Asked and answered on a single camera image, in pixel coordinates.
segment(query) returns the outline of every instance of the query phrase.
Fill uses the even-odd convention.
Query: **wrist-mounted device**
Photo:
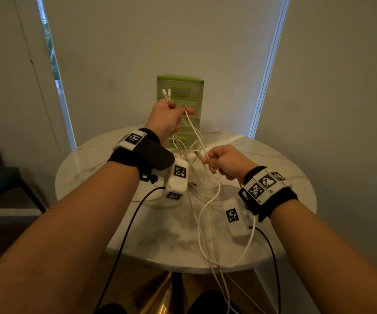
[[[270,172],[266,166],[258,166],[250,170],[243,178],[244,187],[238,192],[246,208],[258,221],[270,218],[277,206],[297,199],[286,179],[279,172]]]
[[[174,159],[172,152],[161,146],[153,131],[141,128],[125,135],[118,142],[108,162],[137,167],[140,180],[155,183],[157,177],[151,174],[151,170],[167,169],[174,163]]]

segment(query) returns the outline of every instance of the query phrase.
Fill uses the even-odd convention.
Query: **hand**
[[[165,99],[154,105],[145,128],[152,130],[159,138],[164,147],[168,138],[181,129],[184,110],[193,115],[194,109],[185,106],[176,106],[174,100],[168,104]]]
[[[258,165],[239,152],[232,145],[220,145],[207,152],[202,160],[203,164],[209,164],[209,169],[213,174],[218,170],[220,174],[226,176],[228,180],[238,179],[243,184],[243,178],[251,169]]]

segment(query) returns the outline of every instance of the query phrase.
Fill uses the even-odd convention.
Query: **white marble tabletop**
[[[61,164],[55,180],[56,196],[59,199],[67,195],[89,176],[96,172],[112,153],[112,147],[127,133],[142,126],[127,127],[120,130],[107,132],[85,142],[72,152]],[[293,190],[299,200],[311,211],[316,212],[316,195],[309,180],[304,173],[288,158],[271,147],[254,139],[236,135],[227,131],[204,132],[203,141],[207,149],[221,144],[232,144],[248,158],[259,165],[265,165],[280,172],[288,181],[291,181]],[[195,168],[200,173],[202,180],[210,180],[205,174],[201,163],[195,162]],[[221,192],[223,200],[238,196],[239,185],[235,181],[228,181],[221,176],[224,192]],[[205,187],[211,193],[216,193],[217,184],[210,180]],[[134,201],[131,202],[123,221],[110,240],[107,251],[117,253],[129,221],[137,207],[138,200],[156,187],[149,183],[140,182]],[[200,196],[190,193],[194,209],[198,215],[204,202]],[[221,208],[213,208],[215,224],[216,252],[219,262],[232,264],[242,254],[246,240],[234,240],[228,232],[225,222],[225,214]],[[211,219],[206,210],[202,216],[201,226],[209,251],[212,251]],[[278,240],[270,221],[266,218],[257,226],[267,235],[276,254],[284,253],[284,249]],[[193,211],[188,199],[175,207],[158,208],[152,206],[152,202],[143,204],[139,210],[129,235],[124,245],[123,253],[141,260],[145,263],[157,266],[164,270],[183,273],[209,273],[207,260],[202,256],[198,246],[198,231]],[[235,267],[224,268],[225,272],[239,271],[254,268],[263,260],[271,258],[271,251],[261,234],[256,232],[251,247],[243,260]]]

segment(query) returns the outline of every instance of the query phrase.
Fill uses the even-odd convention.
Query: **forearm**
[[[108,162],[41,216],[0,259],[0,306],[66,311],[119,226],[138,183],[137,168]],[[1,293],[5,289],[10,295]],[[16,303],[24,293],[28,304]]]
[[[377,271],[306,206],[290,200],[271,223],[322,313],[377,313]]]

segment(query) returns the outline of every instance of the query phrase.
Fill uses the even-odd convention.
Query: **chair leg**
[[[36,197],[36,195],[32,192],[29,185],[26,184],[26,182],[22,179],[18,180],[18,185],[24,190],[24,192],[29,196],[29,198],[32,200],[32,202],[36,205],[36,207],[44,213],[46,211],[45,207],[42,205],[40,200]]]

